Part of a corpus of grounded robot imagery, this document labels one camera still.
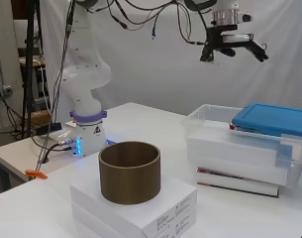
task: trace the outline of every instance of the plastic storage box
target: plastic storage box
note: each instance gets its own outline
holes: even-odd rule
[[[196,167],[293,188],[302,171],[302,137],[230,130],[242,108],[203,105],[182,121]]]

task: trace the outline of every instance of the brown cylinder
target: brown cylinder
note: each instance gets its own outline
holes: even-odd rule
[[[160,192],[160,151],[142,142],[124,142],[99,154],[101,193],[118,204],[139,204]]]

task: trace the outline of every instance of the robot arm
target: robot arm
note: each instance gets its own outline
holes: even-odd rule
[[[184,1],[190,10],[197,12],[213,7],[212,26],[206,29],[207,42],[202,52],[202,61],[212,61],[214,52],[233,57],[236,54],[233,48],[246,48],[260,61],[268,59],[265,50],[253,41],[252,35],[223,35],[224,32],[236,30],[239,23],[252,20],[251,16],[240,13],[236,1]],[[67,26],[70,38],[61,89],[75,105],[75,110],[71,112],[77,123],[73,136],[75,142],[73,154],[82,157],[100,151],[106,146],[102,126],[102,118],[106,117],[106,112],[101,110],[101,104],[94,97],[94,91],[107,84],[112,74],[93,42],[86,10],[92,7],[105,7],[108,1],[77,0],[76,3],[73,21]]]
[[[245,48],[259,61],[268,60],[266,46],[253,40],[253,34],[227,35],[224,32],[235,31],[238,24],[251,22],[252,16],[240,12],[238,0],[184,0],[192,11],[201,11],[213,7],[212,27],[207,29],[207,45],[202,51],[201,61],[213,61],[214,51],[228,57],[234,57],[233,48]]]

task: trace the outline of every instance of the white curtain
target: white curtain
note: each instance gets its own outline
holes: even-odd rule
[[[131,1],[143,7],[166,2]],[[130,18],[146,18],[146,12],[123,5]],[[41,1],[50,87],[61,58],[67,6],[67,0]],[[242,0],[240,8],[254,21],[239,25],[238,32],[254,33],[257,41],[267,44],[267,62],[258,62],[243,49],[233,59],[217,55],[215,64],[199,61],[202,48],[183,42],[175,6],[160,15],[154,40],[152,23],[130,32],[114,22],[108,10],[90,15],[99,51],[113,71],[112,82],[98,90],[104,108],[131,101],[181,114],[203,104],[244,107],[264,102],[302,108],[302,0]],[[113,12],[121,18],[116,7]],[[191,15],[192,40],[204,41],[202,23],[195,13]],[[62,94],[59,119],[70,120],[71,109],[72,102]]]

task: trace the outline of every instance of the table surface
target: table surface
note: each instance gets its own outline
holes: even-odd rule
[[[186,159],[180,121],[184,116],[129,103],[109,110],[104,127],[116,142],[152,143],[162,152],[165,175],[195,183],[195,168]],[[0,237],[77,237],[69,186],[98,174],[97,155],[0,194]],[[197,222],[183,238],[300,238],[302,235],[302,176],[294,193],[279,199],[198,187]]]
[[[38,137],[35,140],[39,144],[43,144],[43,140]],[[54,141],[50,140],[49,145],[53,145]],[[34,170],[36,168],[41,148],[36,146],[32,139],[25,139],[7,146],[0,147],[0,164],[5,166],[19,178],[28,181],[25,176],[25,170]],[[71,157],[65,152],[51,152],[50,163],[42,165],[42,172],[48,174],[68,166],[79,159]]]

